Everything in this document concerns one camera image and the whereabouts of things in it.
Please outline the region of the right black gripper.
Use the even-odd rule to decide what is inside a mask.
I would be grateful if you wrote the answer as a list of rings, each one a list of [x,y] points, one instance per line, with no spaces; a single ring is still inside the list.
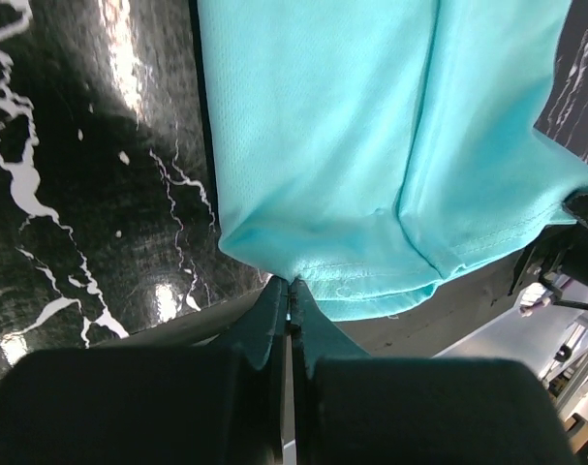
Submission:
[[[563,209],[578,224],[548,227],[522,250],[508,295],[534,282],[550,282],[552,273],[564,274],[588,287],[588,192],[569,195]]]

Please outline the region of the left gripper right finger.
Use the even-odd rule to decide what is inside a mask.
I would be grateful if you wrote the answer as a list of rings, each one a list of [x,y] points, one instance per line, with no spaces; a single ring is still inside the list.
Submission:
[[[573,464],[551,400],[522,363],[373,357],[291,286],[301,464]]]

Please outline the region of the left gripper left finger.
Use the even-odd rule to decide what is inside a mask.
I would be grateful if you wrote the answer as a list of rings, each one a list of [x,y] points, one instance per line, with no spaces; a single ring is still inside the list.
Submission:
[[[0,382],[0,464],[279,464],[288,285],[200,346],[38,351]]]

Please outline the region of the teal t shirt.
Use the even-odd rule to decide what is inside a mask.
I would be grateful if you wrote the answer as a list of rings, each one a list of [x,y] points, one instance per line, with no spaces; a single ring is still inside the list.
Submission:
[[[201,1],[221,251],[353,321],[570,224],[588,166],[535,130],[569,10]]]

